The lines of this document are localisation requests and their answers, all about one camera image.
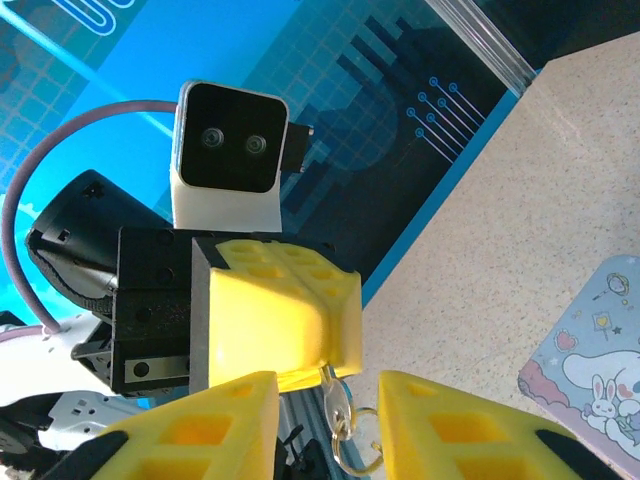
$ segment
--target camera module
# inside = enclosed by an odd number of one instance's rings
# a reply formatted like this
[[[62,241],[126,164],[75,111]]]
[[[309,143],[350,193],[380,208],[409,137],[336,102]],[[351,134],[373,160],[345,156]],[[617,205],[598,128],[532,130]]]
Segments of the camera module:
[[[267,141],[260,135],[251,135],[247,139],[245,149],[251,155],[260,155],[267,149]]]
[[[219,128],[211,127],[202,132],[202,145],[217,148],[224,143],[224,133]]]

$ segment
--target cartoon bunny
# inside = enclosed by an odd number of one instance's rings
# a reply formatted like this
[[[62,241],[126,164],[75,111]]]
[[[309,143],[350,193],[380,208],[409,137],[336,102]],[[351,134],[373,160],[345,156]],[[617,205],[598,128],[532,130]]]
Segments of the cartoon bunny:
[[[620,401],[619,416],[635,419],[640,412],[640,352],[621,350],[598,357],[584,357],[574,353],[564,360],[562,369],[567,380],[580,388],[593,389],[595,375],[601,379],[612,379],[616,396]],[[591,410],[589,413],[595,415],[595,402]],[[587,421],[589,416],[583,414]],[[616,442],[629,456],[640,460],[640,444],[636,444],[634,438],[630,438],[621,430],[616,418],[603,418],[604,433],[607,437]],[[592,419],[589,425],[594,426],[593,423],[596,425],[594,428],[600,430],[601,422],[602,420]]]
[[[616,418],[618,409],[613,404],[616,396],[616,384],[613,380],[607,382],[605,389],[604,380],[600,375],[594,375],[592,379],[593,403],[585,407],[582,412],[583,420],[596,430],[606,433],[606,423],[610,418]]]

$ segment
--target metal key ring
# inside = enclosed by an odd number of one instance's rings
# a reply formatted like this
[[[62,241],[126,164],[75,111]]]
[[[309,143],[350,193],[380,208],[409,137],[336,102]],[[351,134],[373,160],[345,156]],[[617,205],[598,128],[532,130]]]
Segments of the metal key ring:
[[[364,407],[359,408],[355,411],[354,420],[357,419],[357,417],[359,417],[360,415],[367,414],[374,415],[376,417],[378,416],[378,412],[376,409]],[[382,447],[376,442],[371,443],[371,448],[380,453],[380,455],[370,465],[363,468],[355,468],[345,463],[345,461],[342,459],[342,453],[340,452],[340,443],[342,443],[346,437],[345,430],[345,420],[342,419],[339,421],[335,433],[331,436],[331,450],[333,451],[333,459],[340,466],[340,468],[349,475],[359,478],[366,477],[380,468],[384,463],[384,458],[382,456]]]

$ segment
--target purple cable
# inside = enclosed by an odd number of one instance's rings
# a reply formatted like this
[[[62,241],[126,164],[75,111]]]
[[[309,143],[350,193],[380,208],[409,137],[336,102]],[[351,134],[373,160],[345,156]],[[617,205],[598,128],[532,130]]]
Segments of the purple cable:
[[[29,281],[20,265],[18,251],[15,242],[16,214],[20,197],[24,192],[27,182],[35,172],[40,162],[64,139],[73,135],[78,130],[102,120],[104,118],[122,115],[124,113],[136,112],[159,112],[175,113],[177,104],[175,102],[164,102],[159,100],[134,100],[130,102],[112,103],[104,107],[98,107],[79,115],[67,123],[60,125],[53,132],[47,135],[22,162],[15,173],[7,189],[2,207],[2,256],[7,266],[9,277],[18,289],[20,296],[27,306],[35,313],[51,334],[60,331],[60,324],[53,318],[51,313],[42,304],[36,292],[31,288]],[[39,335],[42,327],[25,327],[8,330],[0,333],[0,343],[12,338]]]

